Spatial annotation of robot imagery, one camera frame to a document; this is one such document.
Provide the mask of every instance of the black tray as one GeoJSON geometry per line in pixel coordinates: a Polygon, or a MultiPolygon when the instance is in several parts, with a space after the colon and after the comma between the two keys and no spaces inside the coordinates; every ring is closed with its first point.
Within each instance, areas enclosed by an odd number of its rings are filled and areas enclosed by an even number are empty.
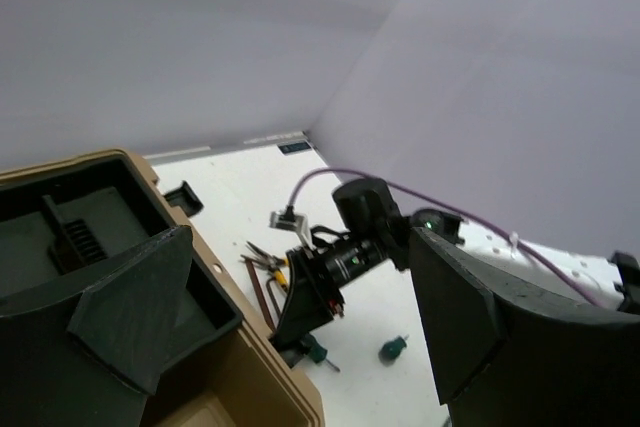
{"type": "MultiPolygon", "coordinates": [[[[94,249],[89,265],[175,225],[125,156],[86,161],[0,186],[0,299],[64,274],[52,247],[60,232],[52,226],[47,203],[59,218],[80,220],[92,233],[99,252],[94,249]]],[[[193,251],[165,370],[241,321],[238,308],[193,251]]]]}

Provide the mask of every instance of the tan toolbox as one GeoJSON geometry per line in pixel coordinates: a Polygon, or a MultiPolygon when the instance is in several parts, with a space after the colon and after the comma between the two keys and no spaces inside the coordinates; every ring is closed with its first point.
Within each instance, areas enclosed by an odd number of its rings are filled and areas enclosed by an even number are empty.
{"type": "Polygon", "coordinates": [[[176,224],[190,226],[193,246],[241,311],[239,328],[183,360],[163,375],[147,400],[141,425],[164,426],[321,426],[322,401],[303,372],[291,370],[268,341],[270,330],[247,301],[180,208],[171,207],[155,188],[157,177],[139,155],[105,150],[0,175],[0,184],[96,161],[125,158],[153,191],[176,224]]]}

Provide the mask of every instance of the white table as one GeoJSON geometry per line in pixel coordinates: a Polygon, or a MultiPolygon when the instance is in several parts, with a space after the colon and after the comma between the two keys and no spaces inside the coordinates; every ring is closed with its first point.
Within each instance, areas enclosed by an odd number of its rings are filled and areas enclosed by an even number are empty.
{"type": "MultiPolygon", "coordinates": [[[[247,298],[258,304],[240,254],[250,240],[282,255],[298,244],[293,233],[268,227],[269,214],[284,208],[291,189],[306,172],[326,167],[315,151],[283,155],[276,146],[180,161],[155,159],[161,191],[189,182],[204,203],[193,217],[213,252],[247,298]]],[[[303,189],[296,210],[310,225],[344,226],[331,199],[339,185],[333,175],[313,179],[303,189]]],[[[328,427],[440,426],[447,410],[438,404],[431,365],[409,273],[391,263],[373,269],[343,289],[346,315],[315,331],[340,366],[302,362],[320,391],[328,427]],[[398,335],[409,336],[408,348],[392,366],[383,366],[378,350],[398,335]]]]}

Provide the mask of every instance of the wall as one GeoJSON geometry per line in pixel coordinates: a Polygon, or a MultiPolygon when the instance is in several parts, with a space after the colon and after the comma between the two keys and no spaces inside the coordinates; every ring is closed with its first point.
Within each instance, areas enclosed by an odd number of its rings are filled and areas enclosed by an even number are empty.
{"type": "Polygon", "coordinates": [[[308,127],[397,0],[0,0],[0,167],[308,127]]]}
{"type": "Polygon", "coordinates": [[[311,135],[523,238],[640,254],[639,76],[637,0],[400,0],[311,135]]]}

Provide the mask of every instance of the gray wall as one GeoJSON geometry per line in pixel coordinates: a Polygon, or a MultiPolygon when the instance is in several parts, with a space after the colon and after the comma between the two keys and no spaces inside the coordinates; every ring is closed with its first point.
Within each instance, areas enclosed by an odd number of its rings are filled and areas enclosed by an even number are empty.
{"type": "Polygon", "coordinates": [[[312,139],[524,238],[640,254],[639,5],[400,0],[312,139]]]}
{"type": "Polygon", "coordinates": [[[307,128],[397,0],[0,0],[0,167],[307,128]]]}

